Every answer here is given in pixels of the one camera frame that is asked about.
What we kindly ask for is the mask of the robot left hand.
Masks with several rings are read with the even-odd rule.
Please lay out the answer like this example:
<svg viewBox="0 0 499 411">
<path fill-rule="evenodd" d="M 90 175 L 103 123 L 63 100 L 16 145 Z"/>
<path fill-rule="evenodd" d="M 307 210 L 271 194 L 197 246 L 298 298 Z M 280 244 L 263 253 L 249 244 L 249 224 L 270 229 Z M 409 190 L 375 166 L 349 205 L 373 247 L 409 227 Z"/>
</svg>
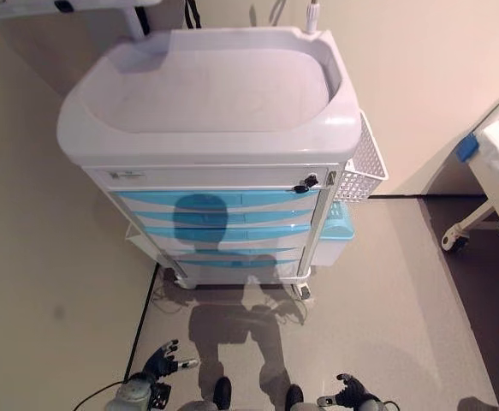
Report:
<svg viewBox="0 0 499 411">
<path fill-rule="evenodd" d="M 199 366 L 198 358 L 177 359 L 175 353 L 179 349 L 179 340 L 172 339 L 160 346 L 146 361 L 141 375 L 146 382 L 155 384 L 161 378 L 173 373 L 185 371 Z"/>
</svg>

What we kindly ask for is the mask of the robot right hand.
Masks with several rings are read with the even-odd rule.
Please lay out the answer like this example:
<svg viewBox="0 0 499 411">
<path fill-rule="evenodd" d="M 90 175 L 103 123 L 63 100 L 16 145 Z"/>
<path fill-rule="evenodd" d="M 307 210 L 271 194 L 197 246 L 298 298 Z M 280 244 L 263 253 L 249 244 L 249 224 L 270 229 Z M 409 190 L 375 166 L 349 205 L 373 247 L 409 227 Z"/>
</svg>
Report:
<svg viewBox="0 0 499 411">
<path fill-rule="evenodd" d="M 384 403 L 370 393 L 365 386 L 354 376 L 341 373 L 336 379 L 342 383 L 338 393 L 330 396 L 321 396 L 317 405 L 322 408 L 339 406 L 352 410 L 385 410 Z"/>
</svg>

